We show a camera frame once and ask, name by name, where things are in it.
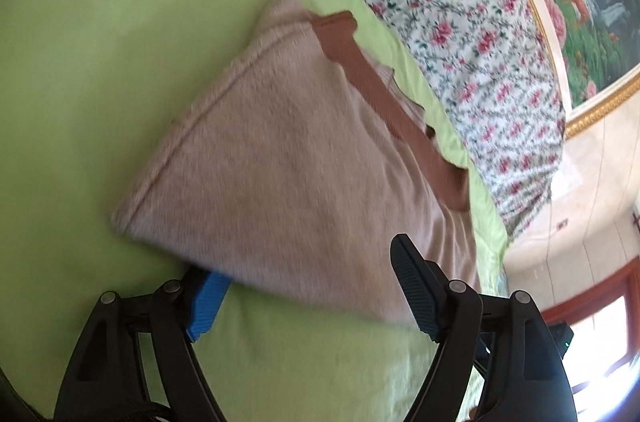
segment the folded cloth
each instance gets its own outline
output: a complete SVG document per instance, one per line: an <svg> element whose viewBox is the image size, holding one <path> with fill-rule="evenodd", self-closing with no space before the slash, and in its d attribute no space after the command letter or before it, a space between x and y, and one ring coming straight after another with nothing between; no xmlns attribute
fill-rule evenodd
<svg viewBox="0 0 640 422"><path fill-rule="evenodd" d="M113 222L252 287L415 325L389 258L407 233L479 290L466 170L437 151L350 12L274 0Z"/></svg>

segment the light green fabric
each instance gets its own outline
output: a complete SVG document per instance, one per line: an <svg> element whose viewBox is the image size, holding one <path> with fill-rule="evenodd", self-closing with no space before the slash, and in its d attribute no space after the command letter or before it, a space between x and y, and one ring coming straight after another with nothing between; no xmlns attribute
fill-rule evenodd
<svg viewBox="0 0 640 422"><path fill-rule="evenodd" d="M0 366L44 415L99 295L148 293L182 274L172 256L114 235L110 211L267 1L0 0ZM428 110L443 153L469 164L415 62L361 0L303 1L353 11L358 42ZM473 169L471 202L492 293L506 233ZM400 421L433 350L416 330L239 286L196 345L230 422Z"/></svg>

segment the painted green grass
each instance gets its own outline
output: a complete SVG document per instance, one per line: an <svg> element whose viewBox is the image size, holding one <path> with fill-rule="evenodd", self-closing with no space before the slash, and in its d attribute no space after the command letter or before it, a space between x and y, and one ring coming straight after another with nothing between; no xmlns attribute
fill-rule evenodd
<svg viewBox="0 0 640 422"><path fill-rule="evenodd" d="M578 25L574 5L567 0L555 0L567 26L567 38L562 53L568 62L567 76L574 107L585 101L588 79L598 90L606 88L624 73L620 45L609 37L609 30L596 22Z"/></svg>

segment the metal screw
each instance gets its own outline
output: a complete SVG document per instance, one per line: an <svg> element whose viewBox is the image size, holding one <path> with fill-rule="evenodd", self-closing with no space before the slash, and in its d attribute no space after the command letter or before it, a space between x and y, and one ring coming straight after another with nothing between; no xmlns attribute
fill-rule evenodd
<svg viewBox="0 0 640 422"><path fill-rule="evenodd" d="M172 294L180 290L180 282L177 279L171 279L167 281L164 285L162 285L162 289L167 294Z"/></svg>
<svg viewBox="0 0 640 422"><path fill-rule="evenodd" d="M100 296L100 303L104 304L104 305L108 305L109 303L113 303L116 300L116 293L115 292L105 292L104 294L102 294Z"/></svg>
<svg viewBox="0 0 640 422"><path fill-rule="evenodd" d="M531 296L527 294L524 290L518 290L516 292L516 300L520 303L528 303L531 301Z"/></svg>
<svg viewBox="0 0 640 422"><path fill-rule="evenodd" d="M466 290L466 283L464 281L460 281L459 279L454 279L453 281L449 281L449 288L453 292L462 294Z"/></svg>

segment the black device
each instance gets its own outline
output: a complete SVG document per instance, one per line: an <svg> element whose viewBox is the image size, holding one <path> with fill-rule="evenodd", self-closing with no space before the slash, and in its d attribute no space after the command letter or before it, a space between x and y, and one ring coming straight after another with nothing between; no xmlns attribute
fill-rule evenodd
<svg viewBox="0 0 640 422"><path fill-rule="evenodd" d="M473 366L484 377L475 420L577 421L561 360L568 326L554 329L556 343L529 294L498 298L450 281L436 263L422 259L407 235L393 239L390 257L418 327L438 343L405 422L454 422ZM54 422L225 422L186 333L207 275L191 268L183 280L168 281L151 295L103 294L69 362ZM140 332L151 333L169 408L149 399Z"/></svg>

